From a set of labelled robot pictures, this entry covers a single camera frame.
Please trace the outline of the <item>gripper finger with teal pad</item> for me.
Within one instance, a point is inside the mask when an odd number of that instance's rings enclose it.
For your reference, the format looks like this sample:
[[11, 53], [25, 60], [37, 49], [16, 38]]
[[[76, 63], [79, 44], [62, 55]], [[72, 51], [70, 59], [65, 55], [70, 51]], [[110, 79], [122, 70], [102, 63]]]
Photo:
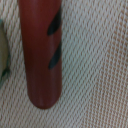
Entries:
[[10, 73], [10, 52], [4, 31], [3, 20], [0, 19], [0, 89]]

